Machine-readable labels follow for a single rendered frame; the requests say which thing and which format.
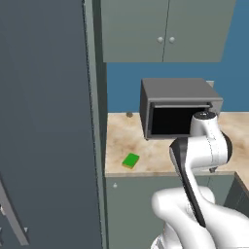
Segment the green sponge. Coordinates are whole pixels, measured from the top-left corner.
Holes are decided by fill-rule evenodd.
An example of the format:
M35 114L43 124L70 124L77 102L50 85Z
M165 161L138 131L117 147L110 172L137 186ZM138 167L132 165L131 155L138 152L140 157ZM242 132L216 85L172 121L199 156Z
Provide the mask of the green sponge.
M133 153L129 153L123 160L122 165L127 168L133 168L139 160L139 156Z

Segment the grey microwave oven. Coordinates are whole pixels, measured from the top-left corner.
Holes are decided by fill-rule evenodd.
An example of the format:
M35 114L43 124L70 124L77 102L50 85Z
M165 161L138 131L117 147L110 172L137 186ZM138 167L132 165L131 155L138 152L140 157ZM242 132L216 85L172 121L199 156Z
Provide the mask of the grey microwave oven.
M194 113L220 115L223 98L201 78L143 78L140 120L146 140L190 135Z

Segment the dark grey-green corner base cupboard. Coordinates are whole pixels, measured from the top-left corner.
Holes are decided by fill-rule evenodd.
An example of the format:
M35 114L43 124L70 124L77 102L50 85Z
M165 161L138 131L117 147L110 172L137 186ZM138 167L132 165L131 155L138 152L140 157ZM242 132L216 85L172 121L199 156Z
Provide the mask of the dark grey-green corner base cupboard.
M237 173L234 173L233 182L224 206L235 209L249 218L249 190Z

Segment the grey-green base cupboard door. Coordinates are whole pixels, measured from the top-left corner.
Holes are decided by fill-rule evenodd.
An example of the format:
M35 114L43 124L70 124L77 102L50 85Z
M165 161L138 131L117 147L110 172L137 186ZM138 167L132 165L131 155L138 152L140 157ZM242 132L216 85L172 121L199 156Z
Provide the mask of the grey-green base cupboard door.
M152 195L180 185L176 176L108 177L109 249L150 249L163 229L163 221L152 210Z

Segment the grey-green tall side panel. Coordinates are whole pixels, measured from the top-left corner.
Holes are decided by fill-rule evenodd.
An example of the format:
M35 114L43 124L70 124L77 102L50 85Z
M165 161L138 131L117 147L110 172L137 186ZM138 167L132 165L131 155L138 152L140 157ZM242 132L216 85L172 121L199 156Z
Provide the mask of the grey-green tall side panel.
M105 195L105 149L107 128L106 64L103 62L100 0L84 0L93 143L98 187L102 249L109 249Z

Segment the grey-green wall cupboard door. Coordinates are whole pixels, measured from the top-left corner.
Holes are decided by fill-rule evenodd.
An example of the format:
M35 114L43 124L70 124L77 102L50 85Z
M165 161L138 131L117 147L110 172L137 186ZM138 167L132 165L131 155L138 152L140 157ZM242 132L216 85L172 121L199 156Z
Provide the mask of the grey-green wall cupboard door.
M169 0L101 0L105 62L161 62Z
M169 0L163 61L220 62L235 2Z

